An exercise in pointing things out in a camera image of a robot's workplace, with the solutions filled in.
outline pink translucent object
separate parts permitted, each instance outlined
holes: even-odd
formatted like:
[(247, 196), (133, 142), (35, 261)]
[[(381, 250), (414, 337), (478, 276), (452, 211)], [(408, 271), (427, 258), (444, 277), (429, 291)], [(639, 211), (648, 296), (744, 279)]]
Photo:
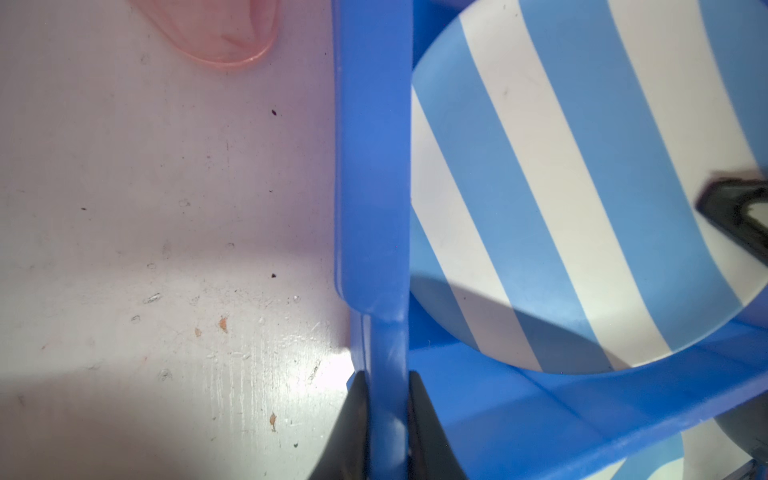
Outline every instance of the pink translucent object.
[(216, 67), (263, 56), (277, 35), (279, 0), (131, 0), (179, 50)]

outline white stripe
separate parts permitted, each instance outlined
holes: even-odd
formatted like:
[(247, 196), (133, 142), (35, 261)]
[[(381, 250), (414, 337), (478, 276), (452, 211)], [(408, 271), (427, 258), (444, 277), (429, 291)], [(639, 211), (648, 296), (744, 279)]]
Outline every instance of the white stripe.
[(672, 462), (665, 463), (650, 474), (648, 480), (682, 480), (684, 460), (678, 458)]
[(411, 98), (411, 204), (467, 325), (485, 355), (541, 371), (413, 90)]
[[(761, 178), (710, 49), (697, 0), (610, 0), (624, 48), (688, 201), (714, 178)], [(695, 213), (715, 264), (746, 305), (768, 269)]]
[(469, 8), (462, 26), (592, 330), (616, 369), (663, 358), (669, 347), (634, 282), (520, 5), (491, 5)]
[(588, 477), (584, 478), (583, 480), (611, 480), (614, 475), (616, 475), (616, 472), (619, 471), (619, 468), (624, 464), (624, 462), (627, 459), (619, 460), (616, 463), (612, 463), (609, 466), (603, 468), (597, 473), (593, 473), (592, 475), (589, 475)]

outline blue bin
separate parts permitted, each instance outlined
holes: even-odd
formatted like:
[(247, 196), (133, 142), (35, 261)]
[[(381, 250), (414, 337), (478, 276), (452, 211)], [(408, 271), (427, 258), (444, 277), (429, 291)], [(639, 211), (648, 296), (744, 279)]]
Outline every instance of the blue bin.
[(412, 66), (458, 10), (334, 2), (336, 288), (370, 394), (369, 475), (406, 478), (410, 369), (469, 478), (582, 478), (768, 389), (768, 293), (681, 353), (597, 376), (529, 372), (458, 342), (409, 296)]

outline gray surface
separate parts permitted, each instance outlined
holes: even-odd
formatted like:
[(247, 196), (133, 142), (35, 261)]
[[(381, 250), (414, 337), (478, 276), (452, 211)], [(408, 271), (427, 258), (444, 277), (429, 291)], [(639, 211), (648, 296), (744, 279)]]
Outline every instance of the gray surface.
[(0, 2), (0, 477), (314, 465), (352, 372), (329, 2), (282, 17), (225, 74), (121, 0)]

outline blue and white striped plate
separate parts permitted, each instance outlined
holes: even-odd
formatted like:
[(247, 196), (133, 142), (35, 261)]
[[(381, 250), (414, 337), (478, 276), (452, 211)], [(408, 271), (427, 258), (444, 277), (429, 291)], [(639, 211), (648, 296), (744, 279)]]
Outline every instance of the blue and white striped plate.
[(768, 173), (760, 0), (478, 0), (412, 100), (412, 292), (486, 355), (639, 366), (766, 285), (692, 208)]

